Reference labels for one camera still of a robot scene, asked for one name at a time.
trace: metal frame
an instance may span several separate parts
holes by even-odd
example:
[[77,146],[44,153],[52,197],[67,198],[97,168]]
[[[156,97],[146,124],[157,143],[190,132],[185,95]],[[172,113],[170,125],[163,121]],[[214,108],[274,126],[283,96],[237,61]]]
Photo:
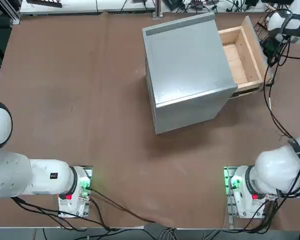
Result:
[[9,0],[0,0],[1,7],[5,10],[5,12],[12,19],[12,24],[20,23],[20,16],[18,11],[12,6]]
[[163,18],[163,13],[161,11],[161,0],[155,0],[154,12],[153,12],[152,18],[153,19],[162,19]]
[[237,166],[225,166],[223,168],[223,176],[224,176],[224,184],[225,184],[225,194],[226,194],[226,207],[229,216],[229,228],[235,228],[235,220],[234,217],[238,217],[238,210],[236,206],[236,201],[233,193],[229,193],[231,191],[229,182],[231,178],[234,176]]

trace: black cable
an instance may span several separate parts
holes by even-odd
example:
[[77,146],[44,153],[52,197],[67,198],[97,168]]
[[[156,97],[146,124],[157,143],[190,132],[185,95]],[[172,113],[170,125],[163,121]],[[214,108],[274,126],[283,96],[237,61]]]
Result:
[[178,9],[175,12],[176,14],[178,13],[178,11],[180,10],[181,7],[185,9],[185,1],[186,0],[183,0],[183,2],[181,4],[179,4],[179,7],[178,7]]
[[[63,217],[61,216],[58,216],[58,215],[54,215],[54,214],[51,214],[51,213],[47,213],[47,212],[44,212],[43,210],[39,209],[39,208],[36,208],[37,210],[39,211],[35,211],[33,209],[29,209],[29,208],[26,208],[25,206],[22,206],[21,203],[19,203],[17,200],[13,199],[12,200],[22,209],[26,210],[27,212],[31,212],[31,213],[36,213],[36,214],[40,214],[40,215],[45,215],[45,216],[48,216],[50,217],[51,219],[53,219],[55,222],[57,222],[63,229],[65,230],[75,230],[77,232],[85,232],[87,230],[86,229],[78,229],[78,228],[75,228],[74,226],[72,226],[66,219],[64,219]],[[68,228],[66,226],[64,226],[61,222],[59,222],[58,220],[54,219],[52,216],[56,217],[56,218],[59,218],[63,221],[65,221],[71,228]]]
[[122,8],[121,8],[120,12],[122,12],[122,9],[124,9],[126,3],[127,3],[127,0],[124,1],[124,4],[122,5]]
[[46,232],[45,232],[45,229],[44,229],[44,228],[42,228],[42,232],[43,232],[44,239],[45,239],[45,240],[48,240],[48,238],[47,238],[47,236],[46,236]]
[[216,12],[218,12],[218,7],[217,5],[215,4],[214,0],[211,0],[212,3],[213,3],[213,8],[212,9],[215,9]]
[[283,57],[286,57],[288,59],[299,59],[300,60],[300,57],[298,56],[287,56],[287,55],[282,55]]
[[105,229],[106,231],[108,231],[108,232],[111,232],[112,229],[111,229],[110,227],[108,227],[108,226],[105,224],[104,219],[103,219],[103,217],[102,217],[102,215],[101,215],[100,207],[99,207],[99,205],[97,204],[97,202],[96,202],[92,197],[90,197],[90,201],[91,201],[91,202],[93,203],[93,205],[95,206],[95,208],[96,208],[96,210],[97,210],[97,212],[98,212],[100,221],[101,221],[101,223],[103,224],[104,229]]
[[145,10],[147,11],[146,0],[142,0]]
[[210,240],[212,240],[212,239],[214,239],[219,233],[221,233],[222,231],[220,230],[220,231],[218,231],[215,235],[213,235],[213,237],[212,238],[210,238]]
[[105,235],[98,237],[96,240],[100,240],[100,239],[102,239],[102,238],[106,237],[108,234],[110,234],[110,232],[109,232],[109,231],[108,231],[108,232],[107,232]]
[[103,224],[101,222],[94,221],[94,220],[91,220],[89,218],[85,218],[85,217],[82,217],[82,216],[78,216],[78,215],[75,215],[75,214],[70,213],[70,212],[60,211],[60,210],[53,210],[53,209],[44,208],[44,207],[41,207],[41,206],[38,206],[38,205],[30,204],[30,203],[27,203],[25,200],[23,200],[23,199],[21,199],[19,197],[12,197],[12,199],[15,202],[17,201],[18,203],[20,203],[22,205],[26,205],[26,206],[29,206],[29,207],[32,207],[32,208],[36,208],[38,210],[43,210],[43,211],[47,211],[47,212],[57,213],[57,215],[59,215],[59,214],[66,214],[66,215],[70,215],[70,216],[76,217],[78,219],[85,220],[87,222],[91,222],[91,223],[95,223],[95,224],[98,224],[100,226],[103,226]]
[[[98,237],[110,237],[110,236],[114,236],[114,235],[117,235],[117,234],[121,234],[121,233],[124,233],[124,232],[128,232],[128,231],[143,231],[145,232],[146,234],[148,234],[153,240],[157,240],[154,236],[152,236],[148,231],[144,230],[144,229],[138,229],[138,228],[130,228],[130,229],[125,229],[125,230],[122,230],[122,231],[118,231],[118,232],[114,232],[114,233],[106,233],[106,234],[99,234],[99,235],[91,235],[89,236],[89,238],[98,238]],[[74,240],[81,240],[81,239],[87,239],[87,236],[82,236],[82,237],[78,237]]]
[[264,97],[264,101],[266,104],[266,107],[268,109],[268,111],[270,112],[270,115],[272,117],[272,120],[274,122],[274,124],[276,125],[276,127],[282,132],[282,134],[284,134],[285,136],[287,136],[289,139],[292,139],[292,135],[282,126],[282,124],[278,121],[278,119],[275,117],[274,113],[272,112],[269,103],[267,101],[267,97],[266,97],[266,78],[267,78],[267,73],[269,71],[269,66],[266,68],[265,71],[265,75],[264,75],[264,79],[263,79],[263,97]]
[[121,206],[120,204],[116,203],[115,201],[113,201],[112,199],[110,199],[109,197],[107,197],[106,195],[102,194],[101,192],[97,191],[97,190],[94,190],[93,188],[89,188],[89,190],[95,192],[96,194],[100,195],[101,197],[103,197],[104,199],[108,200],[109,202],[111,202],[112,204],[116,205],[117,207],[119,207],[121,210],[131,214],[132,216],[144,221],[144,222],[148,222],[148,223],[155,223],[154,221],[152,220],[148,220],[146,218],[143,218],[137,214],[135,214],[134,212],[130,211],[129,209],[127,208],[124,208],[123,206]]

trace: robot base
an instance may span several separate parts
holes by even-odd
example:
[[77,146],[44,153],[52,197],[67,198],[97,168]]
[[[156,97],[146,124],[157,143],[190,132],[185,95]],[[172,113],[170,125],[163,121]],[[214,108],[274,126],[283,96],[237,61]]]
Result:
[[[59,211],[71,213],[79,217],[87,217],[89,213],[90,190],[86,187],[91,186],[92,167],[73,166],[77,173],[76,187],[73,194],[65,197],[58,195]],[[60,213],[62,218],[75,218],[75,216]]]
[[[255,199],[255,196],[251,195],[246,185],[246,171],[248,166],[240,166],[236,169],[233,177],[231,178],[230,187],[232,188],[235,205],[240,218],[251,219],[257,209],[265,202],[266,198]],[[263,217],[265,206],[263,205],[256,215],[255,219],[261,219]]]

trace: gray metal box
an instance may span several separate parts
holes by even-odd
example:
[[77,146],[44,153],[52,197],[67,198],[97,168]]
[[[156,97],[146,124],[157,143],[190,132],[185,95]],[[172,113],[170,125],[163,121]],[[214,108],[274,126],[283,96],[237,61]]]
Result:
[[213,119],[238,86],[213,13],[142,29],[155,133]]

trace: black sticker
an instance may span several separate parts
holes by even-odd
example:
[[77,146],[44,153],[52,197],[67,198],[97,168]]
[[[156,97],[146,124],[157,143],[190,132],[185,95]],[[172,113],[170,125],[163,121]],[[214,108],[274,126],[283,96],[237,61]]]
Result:
[[58,173],[57,172],[51,172],[50,173],[50,179],[57,179],[58,178]]

